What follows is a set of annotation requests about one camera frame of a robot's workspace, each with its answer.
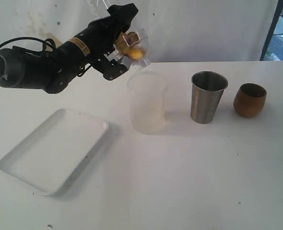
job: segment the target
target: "table surface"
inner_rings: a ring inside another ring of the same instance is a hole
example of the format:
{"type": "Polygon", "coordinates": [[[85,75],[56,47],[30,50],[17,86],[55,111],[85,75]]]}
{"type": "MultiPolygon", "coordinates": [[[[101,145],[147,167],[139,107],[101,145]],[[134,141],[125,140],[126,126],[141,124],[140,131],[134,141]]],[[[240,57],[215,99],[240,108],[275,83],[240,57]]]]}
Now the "table surface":
{"type": "Polygon", "coordinates": [[[109,82],[90,70],[57,95],[0,88],[0,159],[59,108],[112,124],[108,142],[55,196],[33,194],[0,173],[0,230],[283,230],[283,62],[153,63],[147,70],[169,82],[166,127],[150,136],[130,125],[132,71],[109,82]],[[191,76],[201,70],[229,82],[207,125],[190,118],[191,76]],[[233,109],[247,82],[268,93],[254,119],[233,109]]]}

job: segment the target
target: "metal tumbler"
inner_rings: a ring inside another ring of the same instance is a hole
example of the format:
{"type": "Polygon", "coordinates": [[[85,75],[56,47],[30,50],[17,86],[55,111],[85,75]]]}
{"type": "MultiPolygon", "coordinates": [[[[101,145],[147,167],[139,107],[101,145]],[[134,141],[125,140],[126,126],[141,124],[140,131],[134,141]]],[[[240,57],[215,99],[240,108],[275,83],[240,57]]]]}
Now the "metal tumbler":
{"type": "Polygon", "coordinates": [[[227,86],[227,79],[221,74],[211,71],[194,74],[192,77],[191,118],[200,124],[210,123],[227,86]]]}

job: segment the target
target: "plastic tray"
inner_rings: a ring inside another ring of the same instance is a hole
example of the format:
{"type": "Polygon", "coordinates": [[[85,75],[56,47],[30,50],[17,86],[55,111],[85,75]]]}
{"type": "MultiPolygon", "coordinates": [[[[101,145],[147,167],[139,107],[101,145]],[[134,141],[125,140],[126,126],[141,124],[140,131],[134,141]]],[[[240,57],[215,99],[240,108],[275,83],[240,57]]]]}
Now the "plastic tray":
{"type": "Polygon", "coordinates": [[[51,195],[71,176],[108,123],[87,114],[60,109],[0,160],[0,171],[41,195],[51,195]]]}

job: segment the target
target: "clear plastic cup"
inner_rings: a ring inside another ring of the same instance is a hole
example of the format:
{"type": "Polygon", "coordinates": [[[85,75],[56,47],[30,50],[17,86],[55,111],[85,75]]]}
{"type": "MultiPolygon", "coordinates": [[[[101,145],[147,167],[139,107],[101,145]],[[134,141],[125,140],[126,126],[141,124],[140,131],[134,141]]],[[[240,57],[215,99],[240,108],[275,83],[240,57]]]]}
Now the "clear plastic cup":
{"type": "Polygon", "coordinates": [[[165,126],[167,80],[156,72],[141,71],[127,83],[130,94],[130,116],[133,128],[153,134],[165,126]]]}

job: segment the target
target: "brown cup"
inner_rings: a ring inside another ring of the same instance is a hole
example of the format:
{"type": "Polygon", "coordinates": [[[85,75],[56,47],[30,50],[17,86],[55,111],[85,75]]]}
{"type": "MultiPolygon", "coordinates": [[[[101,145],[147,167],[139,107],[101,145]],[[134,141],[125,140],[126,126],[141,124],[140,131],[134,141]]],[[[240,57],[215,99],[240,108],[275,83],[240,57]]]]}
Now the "brown cup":
{"type": "Polygon", "coordinates": [[[252,118],[261,113],[267,92],[260,85],[247,83],[238,90],[234,99],[235,111],[243,117],[252,118]]]}

